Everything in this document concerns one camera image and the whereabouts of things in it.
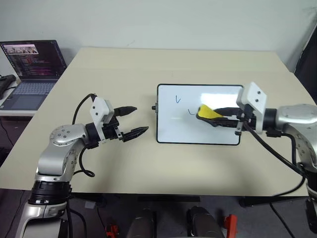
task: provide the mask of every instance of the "whiteboard frame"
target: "whiteboard frame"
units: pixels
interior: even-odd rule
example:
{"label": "whiteboard frame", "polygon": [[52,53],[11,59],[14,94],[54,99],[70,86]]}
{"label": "whiteboard frame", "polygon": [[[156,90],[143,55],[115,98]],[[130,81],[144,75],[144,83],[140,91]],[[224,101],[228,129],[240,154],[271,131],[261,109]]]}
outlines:
{"label": "whiteboard frame", "polygon": [[237,144],[214,144],[214,143],[189,143],[189,142],[161,142],[158,140],[158,128],[159,128],[159,87],[161,85],[169,86],[237,86],[243,88],[243,85],[240,84],[178,84],[178,83],[160,83],[157,86],[157,102],[156,102],[156,115],[157,115],[157,128],[156,128],[156,141],[160,144],[193,144],[193,145],[231,145],[237,146],[240,144],[241,135],[239,135],[239,141]]}

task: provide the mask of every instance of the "whiteboard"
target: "whiteboard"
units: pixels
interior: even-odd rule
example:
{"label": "whiteboard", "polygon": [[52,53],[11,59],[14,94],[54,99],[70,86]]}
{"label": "whiteboard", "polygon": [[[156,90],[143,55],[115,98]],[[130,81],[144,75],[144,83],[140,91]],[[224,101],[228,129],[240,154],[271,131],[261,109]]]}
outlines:
{"label": "whiteboard", "polygon": [[159,143],[238,145],[235,128],[213,127],[196,118],[198,108],[238,107],[241,85],[159,84],[157,141]]}

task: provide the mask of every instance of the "laptop touchpad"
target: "laptop touchpad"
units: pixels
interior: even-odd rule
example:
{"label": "laptop touchpad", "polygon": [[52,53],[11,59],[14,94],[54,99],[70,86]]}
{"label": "laptop touchpad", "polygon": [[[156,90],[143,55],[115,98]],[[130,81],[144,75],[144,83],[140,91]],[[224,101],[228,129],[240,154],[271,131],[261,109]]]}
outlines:
{"label": "laptop touchpad", "polygon": [[37,110],[43,100],[43,96],[19,96],[12,109]]}

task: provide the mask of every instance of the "white wall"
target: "white wall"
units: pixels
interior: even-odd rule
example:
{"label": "white wall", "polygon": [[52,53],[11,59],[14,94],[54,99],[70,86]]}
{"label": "white wall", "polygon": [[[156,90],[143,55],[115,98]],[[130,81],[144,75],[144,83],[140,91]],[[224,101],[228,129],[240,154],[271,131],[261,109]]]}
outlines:
{"label": "white wall", "polygon": [[[317,0],[0,0],[0,41],[82,46],[276,51],[292,71]],[[0,74],[12,73],[0,53]]]}

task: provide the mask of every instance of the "laptop screen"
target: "laptop screen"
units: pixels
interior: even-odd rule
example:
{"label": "laptop screen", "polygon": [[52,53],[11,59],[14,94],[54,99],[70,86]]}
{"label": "laptop screen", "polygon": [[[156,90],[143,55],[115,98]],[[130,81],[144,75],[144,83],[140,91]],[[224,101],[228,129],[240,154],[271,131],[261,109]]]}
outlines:
{"label": "laptop screen", "polygon": [[67,68],[55,40],[0,42],[0,46],[22,80],[57,80]]}

